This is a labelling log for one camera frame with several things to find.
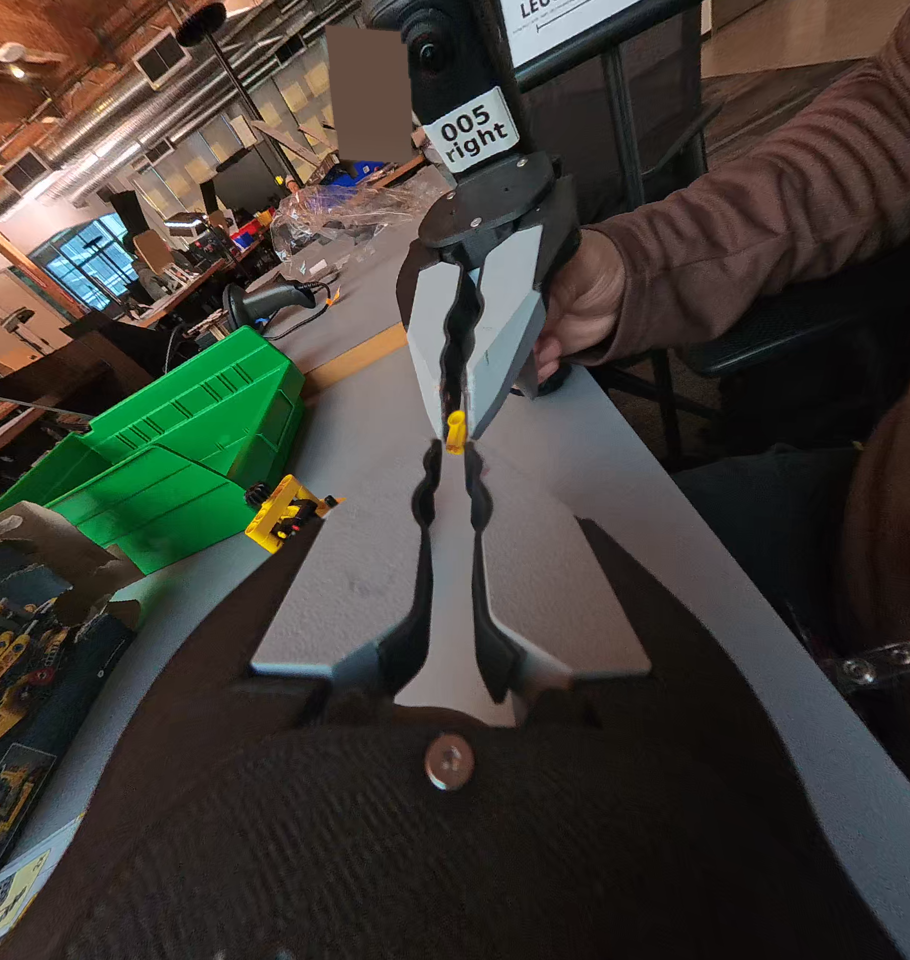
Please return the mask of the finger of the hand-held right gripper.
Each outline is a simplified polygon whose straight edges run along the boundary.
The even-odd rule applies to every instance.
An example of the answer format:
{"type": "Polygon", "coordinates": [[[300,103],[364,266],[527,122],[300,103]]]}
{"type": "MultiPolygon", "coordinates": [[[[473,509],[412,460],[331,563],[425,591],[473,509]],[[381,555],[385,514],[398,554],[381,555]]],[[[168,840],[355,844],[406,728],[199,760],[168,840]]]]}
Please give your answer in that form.
{"type": "Polygon", "coordinates": [[[416,279],[407,330],[418,389],[437,437],[448,437],[449,416],[462,406],[465,381],[465,272],[439,261],[416,279]]]}
{"type": "Polygon", "coordinates": [[[536,271],[544,228],[511,234],[487,257],[477,285],[482,311],[464,362],[464,411],[468,437],[481,438],[512,388],[533,400],[539,390],[535,342],[546,307],[536,271]]]}

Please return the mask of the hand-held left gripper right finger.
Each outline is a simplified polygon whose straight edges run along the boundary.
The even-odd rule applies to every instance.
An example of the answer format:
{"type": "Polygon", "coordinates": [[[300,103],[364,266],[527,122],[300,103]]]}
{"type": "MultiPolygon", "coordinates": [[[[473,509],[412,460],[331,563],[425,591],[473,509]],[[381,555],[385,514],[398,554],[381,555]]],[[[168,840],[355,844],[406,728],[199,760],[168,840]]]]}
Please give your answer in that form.
{"type": "Polygon", "coordinates": [[[569,506],[481,447],[464,449],[463,468],[475,659],[490,699],[532,706],[546,690],[649,674],[651,660],[569,506]]]}

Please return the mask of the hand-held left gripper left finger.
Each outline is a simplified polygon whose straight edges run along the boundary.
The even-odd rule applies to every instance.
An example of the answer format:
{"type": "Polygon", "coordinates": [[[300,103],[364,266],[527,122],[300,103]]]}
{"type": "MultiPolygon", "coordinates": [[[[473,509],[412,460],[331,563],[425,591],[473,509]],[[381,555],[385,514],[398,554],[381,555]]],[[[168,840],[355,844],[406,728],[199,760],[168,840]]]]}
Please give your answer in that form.
{"type": "Polygon", "coordinates": [[[420,672],[443,450],[432,439],[418,461],[381,464],[329,512],[254,651],[253,673],[391,696],[420,672]]]}

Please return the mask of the person's right forearm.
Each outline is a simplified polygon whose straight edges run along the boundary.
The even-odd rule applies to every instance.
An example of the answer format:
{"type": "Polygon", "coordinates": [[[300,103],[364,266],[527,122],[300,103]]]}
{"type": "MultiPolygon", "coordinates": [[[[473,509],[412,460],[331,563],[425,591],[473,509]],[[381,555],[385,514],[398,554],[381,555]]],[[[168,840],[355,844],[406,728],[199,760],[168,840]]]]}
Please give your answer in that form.
{"type": "Polygon", "coordinates": [[[755,300],[910,237],[910,7],[884,48],[743,155],[602,222],[625,271],[596,362],[705,342],[755,300]]]}

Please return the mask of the lego set box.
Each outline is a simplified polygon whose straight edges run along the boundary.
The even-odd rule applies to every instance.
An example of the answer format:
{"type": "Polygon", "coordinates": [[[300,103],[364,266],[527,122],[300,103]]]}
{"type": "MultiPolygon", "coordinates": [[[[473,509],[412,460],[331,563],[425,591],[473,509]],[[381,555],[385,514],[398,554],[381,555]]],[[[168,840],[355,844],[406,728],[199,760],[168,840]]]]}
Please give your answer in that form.
{"type": "Polygon", "coordinates": [[[0,511],[0,868],[137,635],[142,571],[60,514],[0,511]]]}

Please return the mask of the lego instruction booklet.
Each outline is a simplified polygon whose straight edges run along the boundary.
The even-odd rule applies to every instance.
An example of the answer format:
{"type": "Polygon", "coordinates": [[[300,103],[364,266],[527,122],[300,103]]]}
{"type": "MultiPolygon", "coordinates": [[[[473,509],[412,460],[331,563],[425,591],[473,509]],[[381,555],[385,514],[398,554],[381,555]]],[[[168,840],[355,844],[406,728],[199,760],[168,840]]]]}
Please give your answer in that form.
{"type": "Polygon", "coordinates": [[[39,894],[85,816],[80,813],[0,871],[0,941],[39,894]]]}

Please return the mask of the person's right hand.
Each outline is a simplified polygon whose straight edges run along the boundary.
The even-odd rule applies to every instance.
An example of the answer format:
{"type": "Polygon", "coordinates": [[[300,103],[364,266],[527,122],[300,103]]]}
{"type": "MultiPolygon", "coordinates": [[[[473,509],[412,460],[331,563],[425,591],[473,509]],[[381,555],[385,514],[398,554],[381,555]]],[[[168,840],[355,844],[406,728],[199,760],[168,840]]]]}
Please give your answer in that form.
{"type": "Polygon", "coordinates": [[[563,361],[599,348],[613,335],[625,281],[612,240],[601,231],[582,230],[576,252],[549,286],[545,323],[533,348],[539,383],[563,361]]]}

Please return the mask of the white sign on black stand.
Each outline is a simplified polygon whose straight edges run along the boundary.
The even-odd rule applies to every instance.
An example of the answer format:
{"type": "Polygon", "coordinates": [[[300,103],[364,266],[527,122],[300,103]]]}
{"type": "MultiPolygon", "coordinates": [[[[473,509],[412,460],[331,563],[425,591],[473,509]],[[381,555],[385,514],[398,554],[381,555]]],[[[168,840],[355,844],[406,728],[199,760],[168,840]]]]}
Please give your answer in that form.
{"type": "Polygon", "coordinates": [[[602,98],[617,158],[615,212],[635,210],[706,171],[702,2],[502,2],[518,86],[539,90],[583,65],[602,98]]]}

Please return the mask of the clear plastic bag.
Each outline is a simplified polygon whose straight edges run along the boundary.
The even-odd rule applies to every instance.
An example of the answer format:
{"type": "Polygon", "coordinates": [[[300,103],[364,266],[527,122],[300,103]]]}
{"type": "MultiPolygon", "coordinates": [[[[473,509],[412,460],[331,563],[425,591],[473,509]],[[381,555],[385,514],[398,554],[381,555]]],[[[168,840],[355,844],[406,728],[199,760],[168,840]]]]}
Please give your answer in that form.
{"type": "Polygon", "coordinates": [[[436,176],[413,177],[388,186],[306,186],[283,198],[269,227],[274,253],[282,263],[294,261],[313,242],[349,240],[370,246],[378,234],[395,227],[417,226],[451,184],[436,176]]]}

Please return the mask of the black barcode scanner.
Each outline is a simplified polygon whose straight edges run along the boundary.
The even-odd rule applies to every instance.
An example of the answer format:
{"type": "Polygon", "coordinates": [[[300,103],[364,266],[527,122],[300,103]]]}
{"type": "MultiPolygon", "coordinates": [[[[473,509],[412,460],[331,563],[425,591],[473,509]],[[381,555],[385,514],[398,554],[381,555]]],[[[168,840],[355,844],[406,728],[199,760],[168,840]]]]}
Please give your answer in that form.
{"type": "Polygon", "coordinates": [[[256,291],[248,292],[240,284],[230,283],[221,293],[222,324],[227,332],[245,328],[263,331],[273,318],[290,307],[314,310],[281,333],[263,334],[269,340],[299,330],[321,318],[340,299],[341,290],[331,291],[328,283],[281,280],[256,291]]]}

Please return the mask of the person's dark trousers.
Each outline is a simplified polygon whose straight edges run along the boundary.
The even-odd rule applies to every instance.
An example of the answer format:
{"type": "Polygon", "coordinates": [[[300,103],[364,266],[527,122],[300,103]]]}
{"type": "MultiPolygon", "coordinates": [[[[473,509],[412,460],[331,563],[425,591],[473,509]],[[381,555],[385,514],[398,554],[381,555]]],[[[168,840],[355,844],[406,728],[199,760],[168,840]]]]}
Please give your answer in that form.
{"type": "Polygon", "coordinates": [[[673,480],[789,627],[825,637],[835,628],[834,575],[859,458],[854,446],[779,444],[673,480]]]}

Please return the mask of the green plastic bin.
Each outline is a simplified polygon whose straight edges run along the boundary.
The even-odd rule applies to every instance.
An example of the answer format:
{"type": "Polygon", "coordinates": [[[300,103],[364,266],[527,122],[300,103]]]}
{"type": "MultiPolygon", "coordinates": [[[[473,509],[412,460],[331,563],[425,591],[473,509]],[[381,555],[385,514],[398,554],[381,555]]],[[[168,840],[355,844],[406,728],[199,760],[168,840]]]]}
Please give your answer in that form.
{"type": "Polygon", "coordinates": [[[287,457],[252,436],[202,461],[155,443],[112,463],[74,435],[0,496],[0,514],[21,501],[45,507],[149,574],[243,532],[255,515],[247,490],[277,482],[287,457]]]}
{"type": "Polygon", "coordinates": [[[245,327],[92,419],[81,439],[113,465],[156,446],[242,488],[274,484],[305,414],[304,387],[298,367],[245,327]]]}

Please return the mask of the black pole lamp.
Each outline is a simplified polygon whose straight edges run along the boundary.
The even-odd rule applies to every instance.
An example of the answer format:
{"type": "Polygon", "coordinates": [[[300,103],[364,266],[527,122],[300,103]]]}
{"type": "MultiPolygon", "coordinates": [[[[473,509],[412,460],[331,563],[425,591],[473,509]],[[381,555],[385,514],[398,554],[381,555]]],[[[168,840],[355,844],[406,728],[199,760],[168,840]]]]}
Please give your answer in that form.
{"type": "Polygon", "coordinates": [[[292,29],[282,14],[252,10],[242,23],[227,29],[229,13],[224,2],[198,2],[179,25],[175,38],[186,49],[204,47],[220,74],[230,83],[251,122],[267,120],[246,87],[248,71],[277,66],[277,51],[291,38],[292,29]]]}

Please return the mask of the arched window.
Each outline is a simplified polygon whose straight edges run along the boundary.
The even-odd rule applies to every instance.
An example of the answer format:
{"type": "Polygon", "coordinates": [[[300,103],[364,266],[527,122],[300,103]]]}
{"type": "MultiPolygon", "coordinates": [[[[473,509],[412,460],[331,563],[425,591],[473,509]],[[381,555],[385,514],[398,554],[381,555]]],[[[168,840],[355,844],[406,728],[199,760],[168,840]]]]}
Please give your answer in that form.
{"type": "Polygon", "coordinates": [[[138,282],[127,252],[124,221],[116,212],[71,226],[33,249],[29,260],[84,306],[105,310],[138,282]]]}

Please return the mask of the silver ventilation duct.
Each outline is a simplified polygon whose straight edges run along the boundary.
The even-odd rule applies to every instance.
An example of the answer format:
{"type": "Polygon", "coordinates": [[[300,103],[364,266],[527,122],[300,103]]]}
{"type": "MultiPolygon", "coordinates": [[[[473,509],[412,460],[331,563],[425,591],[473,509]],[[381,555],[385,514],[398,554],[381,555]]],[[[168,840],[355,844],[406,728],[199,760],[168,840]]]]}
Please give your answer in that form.
{"type": "MultiPolygon", "coordinates": [[[[295,33],[285,40],[274,34],[247,47],[225,46],[222,52],[246,93],[254,95],[305,51],[318,48],[323,37],[320,31],[295,33]]],[[[211,48],[202,52],[198,64],[161,90],[112,98],[103,111],[88,116],[91,125],[72,144],[50,150],[45,155],[52,166],[46,195],[57,200],[86,196],[162,142],[177,150],[225,110],[240,112],[241,97],[224,66],[211,48]]]]}

